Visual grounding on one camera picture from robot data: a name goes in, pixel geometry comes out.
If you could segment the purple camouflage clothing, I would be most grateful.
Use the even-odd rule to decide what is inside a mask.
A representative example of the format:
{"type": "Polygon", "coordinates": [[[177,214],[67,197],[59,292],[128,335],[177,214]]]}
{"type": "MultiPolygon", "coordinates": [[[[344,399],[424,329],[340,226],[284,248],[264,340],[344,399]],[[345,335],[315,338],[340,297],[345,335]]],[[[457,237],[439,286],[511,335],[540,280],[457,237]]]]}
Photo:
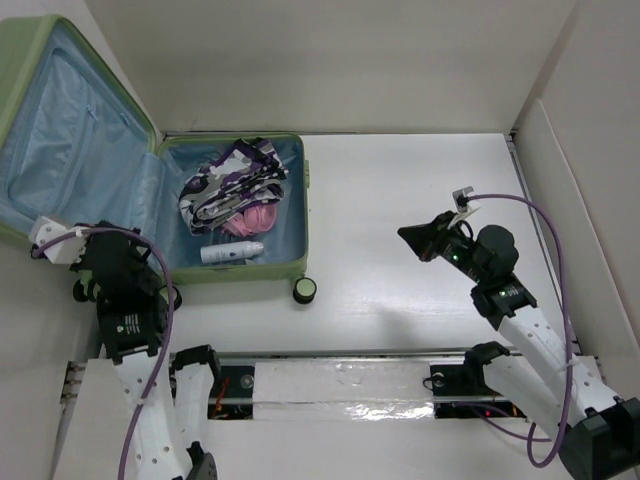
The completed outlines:
{"type": "Polygon", "coordinates": [[[271,141],[239,139],[186,182],[179,195],[179,212],[190,233],[202,235],[251,207],[280,202],[287,176],[271,141]]]}

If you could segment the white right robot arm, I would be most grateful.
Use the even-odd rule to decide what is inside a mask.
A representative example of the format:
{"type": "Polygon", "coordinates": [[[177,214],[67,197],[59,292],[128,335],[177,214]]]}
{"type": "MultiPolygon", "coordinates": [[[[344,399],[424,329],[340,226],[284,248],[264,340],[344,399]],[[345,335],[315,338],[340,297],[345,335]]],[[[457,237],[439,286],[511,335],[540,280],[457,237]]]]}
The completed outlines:
{"type": "Polygon", "coordinates": [[[514,273],[519,252],[502,226],[467,236],[446,211],[398,235],[422,262],[441,258],[475,286],[474,307],[527,362],[522,367],[498,342],[465,354],[462,381],[474,393],[492,390],[518,407],[554,442],[574,479],[610,479],[639,464],[639,401],[623,399],[593,375],[545,319],[514,273]]]}

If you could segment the pink headphones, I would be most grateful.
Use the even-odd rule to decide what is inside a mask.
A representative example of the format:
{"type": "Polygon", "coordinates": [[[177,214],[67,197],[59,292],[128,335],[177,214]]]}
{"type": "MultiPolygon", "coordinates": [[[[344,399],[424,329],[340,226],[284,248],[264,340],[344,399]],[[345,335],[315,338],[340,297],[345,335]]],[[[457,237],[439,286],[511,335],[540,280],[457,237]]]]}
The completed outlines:
{"type": "Polygon", "coordinates": [[[276,222],[277,204],[257,202],[234,213],[221,229],[237,237],[250,237],[269,231],[276,222]]]}

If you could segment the white spray bottle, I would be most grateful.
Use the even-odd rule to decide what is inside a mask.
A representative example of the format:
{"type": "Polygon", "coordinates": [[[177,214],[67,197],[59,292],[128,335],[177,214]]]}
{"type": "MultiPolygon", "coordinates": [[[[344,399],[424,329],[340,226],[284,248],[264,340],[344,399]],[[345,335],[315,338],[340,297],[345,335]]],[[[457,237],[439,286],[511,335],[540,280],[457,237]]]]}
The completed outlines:
{"type": "Polygon", "coordinates": [[[264,251],[261,242],[242,241],[202,247],[200,258],[204,264],[246,260],[259,256],[264,251]]]}

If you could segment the green hard-shell suitcase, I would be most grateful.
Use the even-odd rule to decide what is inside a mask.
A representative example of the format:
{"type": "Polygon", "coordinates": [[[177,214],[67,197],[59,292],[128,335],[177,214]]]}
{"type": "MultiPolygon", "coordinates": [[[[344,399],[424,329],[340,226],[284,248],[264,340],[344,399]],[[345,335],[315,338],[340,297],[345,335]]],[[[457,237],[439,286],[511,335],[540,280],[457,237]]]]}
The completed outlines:
{"type": "Polygon", "coordinates": [[[1,23],[1,232],[20,238],[42,215],[73,224],[107,221],[137,229],[160,250],[179,284],[288,279],[297,301],[306,277],[309,166],[293,134],[157,139],[150,120],[68,19],[1,23]],[[198,169],[239,139],[271,141],[288,170],[285,196],[267,232],[237,237],[221,226],[194,236],[179,195],[198,169]],[[204,264],[200,249],[254,241],[261,255],[204,264]]]}

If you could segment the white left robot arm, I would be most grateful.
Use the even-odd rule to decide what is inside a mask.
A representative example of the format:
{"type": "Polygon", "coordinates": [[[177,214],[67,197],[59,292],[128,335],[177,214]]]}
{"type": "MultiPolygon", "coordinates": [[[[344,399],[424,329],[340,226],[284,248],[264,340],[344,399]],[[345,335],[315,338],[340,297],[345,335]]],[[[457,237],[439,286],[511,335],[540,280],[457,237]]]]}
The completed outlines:
{"type": "Polygon", "coordinates": [[[215,479],[203,440],[209,397],[222,387],[217,354],[208,345],[169,353],[181,295],[159,251],[134,231],[84,230],[85,251],[74,270],[90,280],[99,330],[120,382],[130,420],[120,450],[120,479],[215,479]]]}

